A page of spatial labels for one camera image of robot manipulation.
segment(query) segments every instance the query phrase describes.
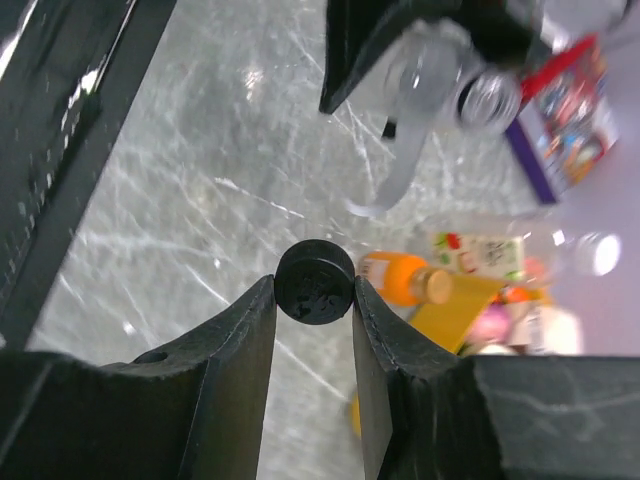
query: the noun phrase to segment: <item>orange bottle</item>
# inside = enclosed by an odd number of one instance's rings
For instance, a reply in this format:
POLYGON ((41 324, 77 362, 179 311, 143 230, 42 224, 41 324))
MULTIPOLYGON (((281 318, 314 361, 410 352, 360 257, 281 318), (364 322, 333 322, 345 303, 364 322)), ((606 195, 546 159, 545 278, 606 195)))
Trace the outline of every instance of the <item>orange bottle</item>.
POLYGON ((385 301, 400 307, 442 304, 453 290, 449 273, 408 253, 371 252, 358 262, 358 275, 369 280, 385 301))

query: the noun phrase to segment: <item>pink ball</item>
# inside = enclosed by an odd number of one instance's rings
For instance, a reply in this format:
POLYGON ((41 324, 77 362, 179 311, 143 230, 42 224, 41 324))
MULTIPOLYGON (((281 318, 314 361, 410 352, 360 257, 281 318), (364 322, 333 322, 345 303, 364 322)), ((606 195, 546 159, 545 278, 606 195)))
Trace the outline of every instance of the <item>pink ball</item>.
POLYGON ((490 305, 473 322, 467 343, 504 343, 511 333, 511 316, 502 305, 490 305))

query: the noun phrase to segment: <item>black bottle cap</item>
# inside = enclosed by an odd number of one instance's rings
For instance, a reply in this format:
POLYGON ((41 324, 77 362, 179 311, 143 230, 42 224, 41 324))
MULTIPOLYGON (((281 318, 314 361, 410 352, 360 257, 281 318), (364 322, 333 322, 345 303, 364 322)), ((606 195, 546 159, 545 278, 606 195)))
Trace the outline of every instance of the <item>black bottle cap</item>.
POLYGON ((276 303, 294 320, 325 325, 349 310, 354 281, 355 268, 347 252, 326 240, 304 240, 280 259, 276 303))

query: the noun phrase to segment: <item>gray marble surface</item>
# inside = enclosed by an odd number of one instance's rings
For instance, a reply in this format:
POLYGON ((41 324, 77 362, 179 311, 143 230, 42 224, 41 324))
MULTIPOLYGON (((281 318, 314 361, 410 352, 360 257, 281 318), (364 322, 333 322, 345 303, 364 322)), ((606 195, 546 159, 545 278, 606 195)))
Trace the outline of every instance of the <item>gray marble surface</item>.
MULTIPOLYGON (((364 201, 391 158, 382 119, 317 111, 324 0, 179 0, 31 348, 130 361, 212 317, 297 240, 402 249, 429 214, 534 205, 500 139, 433 134, 409 194, 364 201)), ((280 316, 259 479, 358 479, 351 326, 280 316)))

